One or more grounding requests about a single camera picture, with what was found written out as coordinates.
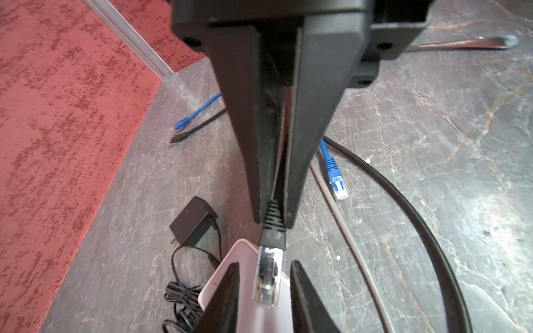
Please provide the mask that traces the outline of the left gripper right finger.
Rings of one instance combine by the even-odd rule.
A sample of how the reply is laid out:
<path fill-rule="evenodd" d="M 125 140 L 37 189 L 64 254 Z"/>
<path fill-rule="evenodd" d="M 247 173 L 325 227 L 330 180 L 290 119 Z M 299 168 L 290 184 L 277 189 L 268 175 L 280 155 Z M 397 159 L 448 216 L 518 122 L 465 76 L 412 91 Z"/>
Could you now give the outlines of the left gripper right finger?
<path fill-rule="evenodd" d="M 298 260 L 291 263 L 290 291 L 294 332 L 340 332 Z"/>

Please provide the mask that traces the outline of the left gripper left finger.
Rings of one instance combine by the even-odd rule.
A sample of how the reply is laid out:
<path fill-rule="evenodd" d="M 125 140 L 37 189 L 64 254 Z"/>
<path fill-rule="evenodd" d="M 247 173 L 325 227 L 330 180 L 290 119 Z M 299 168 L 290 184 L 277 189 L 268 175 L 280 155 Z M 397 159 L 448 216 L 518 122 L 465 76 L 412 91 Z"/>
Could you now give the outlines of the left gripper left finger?
<path fill-rule="evenodd" d="M 236 333 L 240 296 L 240 265 L 229 265 L 193 333 Z"/>

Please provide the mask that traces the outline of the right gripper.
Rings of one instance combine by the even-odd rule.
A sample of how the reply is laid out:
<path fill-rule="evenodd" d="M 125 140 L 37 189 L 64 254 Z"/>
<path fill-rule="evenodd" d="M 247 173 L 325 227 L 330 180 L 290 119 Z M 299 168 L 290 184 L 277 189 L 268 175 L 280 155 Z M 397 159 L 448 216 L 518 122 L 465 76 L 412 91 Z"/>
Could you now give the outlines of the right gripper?
<path fill-rule="evenodd" d="M 212 63 L 256 223 L 275 198 L 294 227 L 344 90 L 369 86 L 376 76 L 364 67 L 406 52 L 432 10 L 432 1 L 171 1 L 173 34 Z"/>

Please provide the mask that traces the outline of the white small network switch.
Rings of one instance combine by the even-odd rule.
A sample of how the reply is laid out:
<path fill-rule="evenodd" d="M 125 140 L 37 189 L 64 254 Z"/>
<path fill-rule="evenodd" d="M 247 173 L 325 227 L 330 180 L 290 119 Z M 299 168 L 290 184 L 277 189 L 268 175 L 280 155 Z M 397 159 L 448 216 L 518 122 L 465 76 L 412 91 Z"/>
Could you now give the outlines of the white small network switch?
<path fill-rule="evenodd" d="M 258 247 L 246 239 L 239 239 L 233 244 L 228 254 L 207 281 L 198 297 L 201 308 L 203 310 L 207 309 L 227 268 L 233 262 L 237 262 L 240 266 L 240 292 L 236 331 L 293 332 L 289 278 L 285 274 L 280 276 L 280 293 L 276 307 L 267 309 L 256 304 L 254 292 Z"/>

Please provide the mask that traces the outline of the black power adapter with cable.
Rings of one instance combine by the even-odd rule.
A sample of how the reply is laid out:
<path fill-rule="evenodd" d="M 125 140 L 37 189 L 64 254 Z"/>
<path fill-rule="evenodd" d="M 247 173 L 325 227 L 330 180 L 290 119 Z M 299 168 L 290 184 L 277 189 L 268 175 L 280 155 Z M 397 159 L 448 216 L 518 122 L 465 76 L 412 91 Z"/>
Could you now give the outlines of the black power adapter with cable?
<path fill-rule="evenodd" d="M 200 322 L 203 310 L 199 296 L 203 287 L 201 285 L 189 287 L 180 279 L 176 255 L 180 251 L 197 251 L 204 254 L 216 269 L 223 258 L 222 251 L 214 255 L 198 247 L 198 243 L 212 229 L 217 234 L 218 244 L 222 244 L 222 234 L 217 219 L 218 215 L 211 205 L 206 200 L 194 196 L 169 226 L 178 245 L 171 256 L 174 280 L 167 284 L 164 294 L 164 299 L 173 305 L 174 317 L 163 321 L 164 333 L 192 332 Z"/>

